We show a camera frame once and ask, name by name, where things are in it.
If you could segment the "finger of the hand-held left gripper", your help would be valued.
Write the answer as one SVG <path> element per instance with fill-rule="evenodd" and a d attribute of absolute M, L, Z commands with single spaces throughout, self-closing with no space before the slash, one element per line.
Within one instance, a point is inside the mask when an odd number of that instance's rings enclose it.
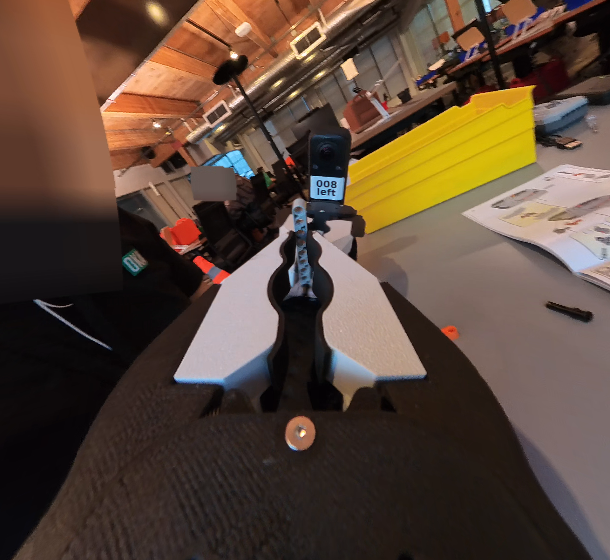
<path fill-rule="evenodd" d="M 356 256 L 356 238 L 353 236 L 352 221 L 329 221 L 328 242 L 348 256 Z"/>

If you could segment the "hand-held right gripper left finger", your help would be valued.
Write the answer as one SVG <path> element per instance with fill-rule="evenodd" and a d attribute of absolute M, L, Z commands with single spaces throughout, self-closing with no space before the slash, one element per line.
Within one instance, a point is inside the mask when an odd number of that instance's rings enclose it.
<path fill-rule="evenodd" d="M 273 385 L 273 351 L 284 323 L 281 305 L 294 280 L 294 232 L 279 236 L 222 282 L 173 375 L 179 384 L 243 392 L 256 412 Z"/>

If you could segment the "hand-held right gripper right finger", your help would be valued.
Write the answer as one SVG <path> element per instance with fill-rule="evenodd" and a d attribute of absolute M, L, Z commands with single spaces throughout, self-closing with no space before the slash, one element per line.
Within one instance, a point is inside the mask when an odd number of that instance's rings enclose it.
<path fill-rule="evenodd" d="M 423 380 L 427 372 L 381 283 L 324 236 L 311 236 L 316 374 L 342 395 L 346 411 L 356 392 L 380 382 Z"/>

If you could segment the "grey perforated toy beam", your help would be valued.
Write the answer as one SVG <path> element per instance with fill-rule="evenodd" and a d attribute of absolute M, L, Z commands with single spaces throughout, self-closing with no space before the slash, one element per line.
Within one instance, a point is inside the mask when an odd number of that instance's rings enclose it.
<path fill-rule="evenodd" d="M 308 252 L 308 212 L 307 203 L 302 198 L 297 198 L 292 203 L 292 216 L 287 218 L 282 229 L 293 231 L 296 237 L 295 262 L 288 271 L 290 291 L 284 301 L 295 297 L 307 297 L 315 299 L 313 291 L 314 271 L 309 263 Z"/>

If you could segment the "grey desk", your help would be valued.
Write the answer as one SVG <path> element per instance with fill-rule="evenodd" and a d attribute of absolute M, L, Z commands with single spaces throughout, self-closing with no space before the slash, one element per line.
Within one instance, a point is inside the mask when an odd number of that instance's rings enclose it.
<path fill-rule="evenodd" d="M 609 107 L 569 135 L 574 152 L 538 146 L 538 163 L 358 240 L 359 263 L 456 342 L 511 420 L 546 494 L 593 559 L 609 559 L 609 292 L 546 251 L 462 213 L 562 164 L 609 168 Z M 583 323 L 547 301 L 593 312 Z"/>

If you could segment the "black monitor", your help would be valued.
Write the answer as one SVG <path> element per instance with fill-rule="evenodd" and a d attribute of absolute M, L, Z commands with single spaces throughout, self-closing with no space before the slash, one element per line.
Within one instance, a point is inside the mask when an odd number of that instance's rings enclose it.
<path fill-rule="evenodd" d="M 341 127 L 332 106 L 327 103 L 322 107 L 316 107 L 305 114 L 305 116 L 297 121 L 292 127 L 292 132 L 296 140 L 301 140 L 309 134 L 322 134 L 325 129 Z"/>

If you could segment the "brown bag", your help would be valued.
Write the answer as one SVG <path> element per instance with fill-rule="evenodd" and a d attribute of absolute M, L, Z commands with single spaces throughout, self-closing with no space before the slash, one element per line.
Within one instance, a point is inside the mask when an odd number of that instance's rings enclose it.
<path fill-rule="evenodd" d="M 376 93 L 362 90 L 347 103 L 343 117 L 351 132 L 357 134 L 383 118 L 375 101 L 379 102 Z"/>

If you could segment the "orange safety vest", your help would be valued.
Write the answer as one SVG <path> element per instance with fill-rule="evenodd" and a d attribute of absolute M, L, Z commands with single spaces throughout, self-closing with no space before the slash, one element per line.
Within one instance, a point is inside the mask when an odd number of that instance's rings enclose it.
<path fill-rule="evenodd" d="M 230 277 L 230 273 L 225 270 L 220 269 L 216 265 L 214 265 L 211 261 L 205 259 L 202 256 L 196 256 L 193 259 L 193 263 L 206 275 L 209 279 L 217 285 L 222 284 L 228 277 Z"/>

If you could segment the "yellow plastic bin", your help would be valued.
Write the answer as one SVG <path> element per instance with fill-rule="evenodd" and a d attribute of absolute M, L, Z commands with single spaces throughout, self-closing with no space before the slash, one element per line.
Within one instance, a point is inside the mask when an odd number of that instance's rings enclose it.
<path fill-rule="evenodd" d="M 533 85 L 476 94 L 349 168 L 370 234 L 537 161 Z"/>

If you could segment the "white vent grille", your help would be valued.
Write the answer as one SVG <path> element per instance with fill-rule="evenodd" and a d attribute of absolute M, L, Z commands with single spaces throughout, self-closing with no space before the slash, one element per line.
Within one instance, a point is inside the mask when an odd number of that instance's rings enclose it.
<path fill-rule="evenodd" d="M 215 106 L 204 112 L 202 118 L 206 125 L 213 128 L 229 118 L 231 114 L 230 106 L 224 99 L 221 99 Z"/>
<path fill-rule="evenodd" d="M 297 60 L 305 58 L 327 39 L 324 27 L 315 22 L 290 42 L 290 48 Z"/>

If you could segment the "black stand pole with base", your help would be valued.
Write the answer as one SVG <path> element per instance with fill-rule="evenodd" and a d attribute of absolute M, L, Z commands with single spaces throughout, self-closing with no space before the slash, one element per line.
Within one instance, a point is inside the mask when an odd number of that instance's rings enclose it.
<path fill-rule="evenodd" d="M 255 108 L 255 105 L 253 104 L 251 99 L 248 97 L 244 87 L 240 83 L 239 76 L 243 73 L 243 71 L 245 70 L 245 68 L 247 68 L 247 66 L 248 66 L 248 58 L 245 55 L 239 55 L 235 59 L 229 58 L 216 69 L 214 76 L 212 78 L 212 81 L 216 85 L 226 85 L 227 83 L 232 81 L 237 86 L 238 90 L 241 93 L 241 96 L 243 97 L 244 102 L 247 104 L 249 110 L 252 112 L 254 118 L 256 119 L 257 123 L 259 124 L 259 127 L 260 127 L 265 139 L 267 140 L 268 144 L 271 146 L 271 149 L 273 150 L 274 154 L 276 155 L 277 159 L 279 160 L 280 166 L 283 168 L 283 170 L 285 170 L 287 172 L 288 166 L 286 164 L 286 160 L 284 159 L 277 144 L 271 137 L 271 134 L 269 133 L 267 127 L 265 126 L 265 123 L 264 123 L 261 115 Z"/>

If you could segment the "person's black shirt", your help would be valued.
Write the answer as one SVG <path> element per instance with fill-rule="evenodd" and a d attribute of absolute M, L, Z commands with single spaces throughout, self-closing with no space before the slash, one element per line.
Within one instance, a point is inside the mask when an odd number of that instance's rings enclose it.
<path fill-rule="evenodd" d="M 121 290 L 1 304 L 1 559 L 48 509 L 119 379 L 205 291 L 152 222 L 117 211 Z"/>

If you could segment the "black toy axle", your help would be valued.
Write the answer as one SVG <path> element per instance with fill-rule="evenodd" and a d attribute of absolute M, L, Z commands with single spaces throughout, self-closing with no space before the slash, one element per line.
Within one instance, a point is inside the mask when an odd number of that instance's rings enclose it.
<path fill-rule="evenodd" d="M 547 301 L 545 307 L 553 312 L 568 316 L 573 320 L 578 320 L 583 323 L 590 323 L 593 320 L 593 312 L 585 311 L 577 307 L 561 305 L 556 302 Z"/>

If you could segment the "open instruction booklet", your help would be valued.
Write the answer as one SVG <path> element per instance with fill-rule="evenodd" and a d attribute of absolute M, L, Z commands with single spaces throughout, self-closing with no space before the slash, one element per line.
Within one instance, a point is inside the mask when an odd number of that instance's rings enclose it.
<path fill-rule="evenodd" d="M 609 290 L 609 170 L 561 165 L 462 215 Z"/>

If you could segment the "thin black pole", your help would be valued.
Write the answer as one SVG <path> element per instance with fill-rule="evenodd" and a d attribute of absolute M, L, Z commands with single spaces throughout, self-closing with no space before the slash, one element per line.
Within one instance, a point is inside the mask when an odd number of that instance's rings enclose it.
<path fill-rule="evenodd" d="M 507 84 L 504 79 L 504 76 L 501 71 L 501 65 L 499 63 L 498 55 L 495 50 L 495 44 L 492 40 L 491 30 L 489 27 L 489 23 L 487 20 L 487 13 L 485 11 L 483 0 L 474 0 L 475 6 L 477 8 L 478 21 L 482 27 L 482 33 L 484 35 L 485 43 L 487 44 L 487 52 L 489 54 L 489 59 L 492 63 L 493 72 L 495 74 L 497 84 L 499 89 L 505 90 L 507 89 Z"/>

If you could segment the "small black connector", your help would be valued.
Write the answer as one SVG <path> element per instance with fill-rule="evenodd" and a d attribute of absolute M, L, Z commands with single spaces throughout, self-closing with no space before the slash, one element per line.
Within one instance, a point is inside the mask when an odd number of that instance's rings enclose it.
<path fill-rule="evenodd" d="M 538 136 L 537 143 L 544 147 L 553 147 L 564 151 L 577 150 L 583 146 L 582 141 L 561 135 Z"/>

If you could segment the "pale blue case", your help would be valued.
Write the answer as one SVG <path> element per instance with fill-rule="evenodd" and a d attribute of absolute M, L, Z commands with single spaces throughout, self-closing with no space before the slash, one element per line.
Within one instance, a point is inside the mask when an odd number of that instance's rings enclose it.
<path fill-rule="evenodd" d="M 588 113 L 589 101 L 585 96 L 558 99 L 535 105 L 532 108 L 537 138 L 559 135 L 582 121 Z"/>

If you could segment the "black flat box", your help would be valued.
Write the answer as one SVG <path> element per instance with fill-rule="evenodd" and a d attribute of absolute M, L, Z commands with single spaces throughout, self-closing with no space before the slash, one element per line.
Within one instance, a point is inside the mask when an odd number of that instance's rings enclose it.
<path fill-rule="evenodd" d="M 609 105 L 609 75 L 591 77 L 553 95 L 552 100 L 585 97 L 590 105 Z"/>

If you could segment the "silver air duct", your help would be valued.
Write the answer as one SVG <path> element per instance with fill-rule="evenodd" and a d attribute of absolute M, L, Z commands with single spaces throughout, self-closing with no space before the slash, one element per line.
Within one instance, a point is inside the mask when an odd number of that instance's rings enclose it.
<path fill-rule="evenodd" d="M 264 117 L 289 103 L 289 95 L 308 90 L 313 83 L 333 73 L 351 53 L 360 53 L 393 30 L 401 19 L 408 0 L 367 1 L 362 7 L 353 3 L 331 16 L 325 39 L 302 59 L 294 52 L 281 55 L 266 72 L 245 87 L 246 97 Z"/>

